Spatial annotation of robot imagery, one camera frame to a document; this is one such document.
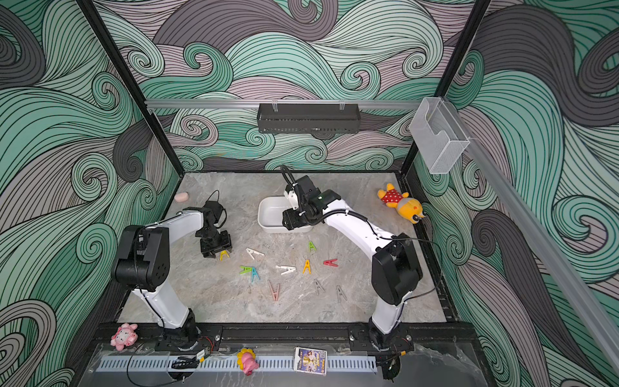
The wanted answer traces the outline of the grey clothespin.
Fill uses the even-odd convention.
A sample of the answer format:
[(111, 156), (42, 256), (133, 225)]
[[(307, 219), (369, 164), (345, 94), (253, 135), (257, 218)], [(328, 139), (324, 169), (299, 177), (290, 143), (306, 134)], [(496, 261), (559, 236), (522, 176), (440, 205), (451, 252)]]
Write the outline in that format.
[(345, 292), (343, 291), (343, 288), (340, 285), (337, 285), (336, 287), (336, 294), (337, 294), (338, 303), (343, 303), (348, 300), (347, 295), (345, 294)]
[(320, 295), (321, 293), (326, 292), (318, 279), (314, 279), (313, 284), (314, 284), (315, 292), (317, 295)]

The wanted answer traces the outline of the teal clothespin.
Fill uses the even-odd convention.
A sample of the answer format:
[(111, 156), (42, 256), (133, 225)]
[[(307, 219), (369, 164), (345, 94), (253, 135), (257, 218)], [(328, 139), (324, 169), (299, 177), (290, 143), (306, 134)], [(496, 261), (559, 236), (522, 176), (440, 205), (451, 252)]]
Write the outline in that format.
[(256, 268), (251, 268), (251, 282), (259, 281), (260, 276)]

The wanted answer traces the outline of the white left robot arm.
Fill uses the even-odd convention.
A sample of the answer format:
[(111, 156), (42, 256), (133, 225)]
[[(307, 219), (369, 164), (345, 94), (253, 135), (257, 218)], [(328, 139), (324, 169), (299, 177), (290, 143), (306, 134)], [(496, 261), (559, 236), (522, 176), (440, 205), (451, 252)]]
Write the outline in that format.
[(158, 223), (130, 225), (121, 233), (111, 279), (130, 288), (154, 313), (164, 345), (190, 351), (198, 346), (200, 337), (194, 312), (180, 300), (168, 281), (171, 245), (194, 235), (199, 239), (204, 258), (230, 251), (231, 236), (222, 230), (226, 220), (223, 205), (209, 200)]

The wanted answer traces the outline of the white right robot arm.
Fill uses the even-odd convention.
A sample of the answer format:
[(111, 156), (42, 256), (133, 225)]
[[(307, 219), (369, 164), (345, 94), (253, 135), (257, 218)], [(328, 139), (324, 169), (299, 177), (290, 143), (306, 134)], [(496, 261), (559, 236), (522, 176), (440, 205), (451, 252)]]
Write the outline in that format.
[(412, 239), (405, 233), (394, 235), (373, 225), (339, 194), (319, 190), (309, 177), (296, 178), (285, 166), (280, 170), (291, 206), (282, 212), (282, 226), (292, 231), (324, 223), (351, 240), (371, 261), (377, 304), (368, 321), (368, 333), (376, 349), (388, 349), (405, 303), (423, 278)]

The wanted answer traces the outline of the yellow clothespin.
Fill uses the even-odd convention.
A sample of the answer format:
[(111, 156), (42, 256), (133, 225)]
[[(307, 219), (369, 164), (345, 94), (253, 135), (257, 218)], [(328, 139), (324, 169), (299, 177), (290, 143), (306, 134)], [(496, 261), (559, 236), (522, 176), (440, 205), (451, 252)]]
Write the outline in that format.
[(221, 251), (221, 253), (219, 253), (219, 260), (220, 261), (225, 261), (226, 259), (230, 258), (230, 253), (227, 250), (223, 250)]

